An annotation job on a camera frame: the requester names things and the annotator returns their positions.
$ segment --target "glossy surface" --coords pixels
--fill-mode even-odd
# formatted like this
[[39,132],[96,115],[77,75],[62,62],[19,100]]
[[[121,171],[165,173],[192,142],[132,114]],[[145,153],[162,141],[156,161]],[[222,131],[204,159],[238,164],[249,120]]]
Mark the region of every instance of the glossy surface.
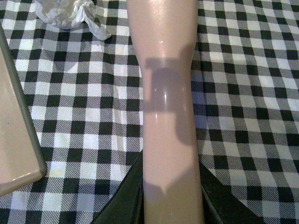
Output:
[[46,171],[36,133],[0,27],[0,196],[39,180]]
[[143,80],[146,224],[203,223],[190,66],[197,1],[128,0]]

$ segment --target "beige tray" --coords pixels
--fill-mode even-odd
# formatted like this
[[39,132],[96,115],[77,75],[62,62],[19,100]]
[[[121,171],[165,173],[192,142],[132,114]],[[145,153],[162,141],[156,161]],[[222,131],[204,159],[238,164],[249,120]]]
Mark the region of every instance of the beige tray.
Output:
[[46,173],[38,138],[0,25],[0,196]]

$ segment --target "table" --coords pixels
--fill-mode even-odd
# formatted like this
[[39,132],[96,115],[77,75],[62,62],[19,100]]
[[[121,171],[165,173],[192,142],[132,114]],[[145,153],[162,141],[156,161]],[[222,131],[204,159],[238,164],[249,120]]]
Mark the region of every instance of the table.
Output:
[[[86,24],[44,24],[31,0],[0,1],[48,167],[40,181],[0,198],[0,223],[90,223],[142,149],[142,80],[126,1],[94,3],[104,9],[96,22],[112,34],[104,42]],[[200,0],[198,15],[200,161],[265,223],[298,223],[299,3]]]

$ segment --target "black and white checkered tablecloth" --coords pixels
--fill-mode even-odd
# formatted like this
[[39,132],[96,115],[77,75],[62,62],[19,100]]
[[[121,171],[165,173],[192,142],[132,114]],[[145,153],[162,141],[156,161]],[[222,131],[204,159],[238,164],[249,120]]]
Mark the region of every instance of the black and white checkered tablecloth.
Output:
[[[47,162],[46,177],[0,197],[0,223],[88,224],[142,148],[142,81],[126,1],[96,22],[44,24],[31,0],[0,21]],[[267,224],[299,223],[299,1],[200,0],[192,94],[201,162]]]

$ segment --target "beige mannequin leg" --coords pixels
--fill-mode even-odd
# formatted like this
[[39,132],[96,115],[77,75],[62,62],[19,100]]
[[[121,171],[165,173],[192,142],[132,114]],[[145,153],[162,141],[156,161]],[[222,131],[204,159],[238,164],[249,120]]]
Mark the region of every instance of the beige mannequin leg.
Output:
[[196,0],[128,0],[143,78],[146,224],[201,224],[202,198],[190,85]]

